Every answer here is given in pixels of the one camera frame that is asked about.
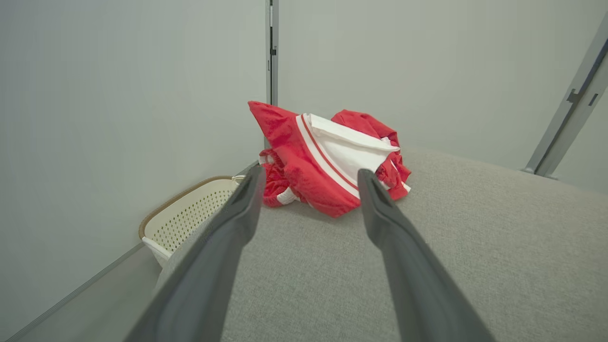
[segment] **red fabric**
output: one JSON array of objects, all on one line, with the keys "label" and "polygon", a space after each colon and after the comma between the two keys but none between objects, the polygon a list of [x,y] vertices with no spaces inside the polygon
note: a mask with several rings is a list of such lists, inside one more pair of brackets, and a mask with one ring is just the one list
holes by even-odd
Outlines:
[{"label": "red fabric", "polygon": [[[264,190],[266,205],[280,206],[276,196],[287,187],[301,201],[310,203],[331,217],[341,216],[361,204],[358,198],[340,187],[315,162],[297,126],[296,120],[300,116],[261,102],[249,102],[249,109],[272,147],[260,153],[260,156],[269,155],[274,160],[263,165],[267,172]],[[376,138],[388,137],[393,145],[399,146],[397,133],[368,114],[341,111],[332,121]],[[401,182],[405,182],[409,174],[399,152],[391,153],[376,171],[379,180],[391,187],[389,194],[393,199],[407,195]]]}]

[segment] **red stripe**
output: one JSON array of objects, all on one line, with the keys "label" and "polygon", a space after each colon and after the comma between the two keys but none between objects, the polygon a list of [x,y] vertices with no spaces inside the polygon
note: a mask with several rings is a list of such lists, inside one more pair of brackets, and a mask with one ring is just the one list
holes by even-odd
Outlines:
[{"label": "red stripe", "polygon": [[357,191],[359,190],[359,188],[354,185],[353,183],[351,183],[348,179],[346,179],[346,177],[344,177],[340,171],[338,171],[330,162],[329,159],[327,159],[327,157],[323,154],[323,151],[321,151],[321,149],[319,148],[319,145],[317,145],[317,141],[314,140],[314,137],[312,135],[312,133],[310,133],[310,130],[308,129],[308,126],[306,124],[306,120],[304,120],[304,114],[300,115],[300,117],[302,118],[302,122],[304,123],[304,128],[306,129],[306,131],[308,132],[308,136],[310,137],[310,140],[313,141],[314,146],[317,148],[317,151],[319,151],[319,153],[321,154],[321,157],[323,157],[323,159],[327,162],[327,164],[331,167],[332,170],[334,170],[339,176],[340,178],[342,178],[346,183],[348,183],[348,185],[352,186],[353,188],[357,189]]}]

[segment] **red garment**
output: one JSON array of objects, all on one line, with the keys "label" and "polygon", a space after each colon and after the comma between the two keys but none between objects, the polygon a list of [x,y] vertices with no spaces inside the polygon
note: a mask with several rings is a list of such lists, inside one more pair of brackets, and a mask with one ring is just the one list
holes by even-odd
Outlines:
[{"label": "red garment", "polygon": [[[327,126],[324,119],[296,115],[260,102],[249,102],[249,108],[272,147],[260,153],[260,164],[267,172],[264,191],[266,205],[274,207],[300,200],[332,217],[338,217],[360,205],[356,176],[353,176],[352,172],[345,172],[347,168],[344,161],[335,154],[335,151],[343,151],[344,146],[338,144],[338,147],[335,147],[332,143],[327,143],[326,140],[331,138],[316,131],[321,125]],[[374,148],[379,150],[380,154],[386,153],[380,159],[384,162],[375,164],[379,165],[376,175],[389,188],[393,199],[407,195],[409,187],[404,182],[410,171],[403,166],[401,155],[394,147],[399,146],[394,130],[367,114],[351,111],[338,113],[332,121],[375,138],[369,142],[370,138],[363,134],[353,133],[351,130],[346,132],[351,137],[368,141],[371,147],[361,145],[367,152],[359,151],[361,148],[357,139],[337,141],[341,144],[352,144],[355,157],[362,155],[361,153],[369,154],[368,151],[375,151]],[[318,123],[319,126],[313,126],[313,123]],[[378,153],[370,157],[370,160],[374,158],[378,159]]]}]

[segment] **white plastic basket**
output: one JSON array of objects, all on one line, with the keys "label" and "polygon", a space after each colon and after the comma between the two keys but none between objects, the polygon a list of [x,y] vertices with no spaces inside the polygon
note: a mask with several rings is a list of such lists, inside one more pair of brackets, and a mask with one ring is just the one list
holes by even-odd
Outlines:
[{"label": "white plastic basket", "polygon": [[139,238],[164,267],[173,252],[207,217],[221,208],[244,176],[218,176],[177,194],[148,215]]}]

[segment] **gray cushion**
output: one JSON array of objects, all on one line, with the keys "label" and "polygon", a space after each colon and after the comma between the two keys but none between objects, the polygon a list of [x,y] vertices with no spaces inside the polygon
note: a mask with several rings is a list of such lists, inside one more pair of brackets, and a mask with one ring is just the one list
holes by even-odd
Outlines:
[{"label": "gray cushion", "polygon": [[[402,153],[413,173],[399,208],[498,341],[608,340],[608,197],[441,153]],[[263,208],[223,340],[398,341],[361,210],[332,219],[301,203]]]}]

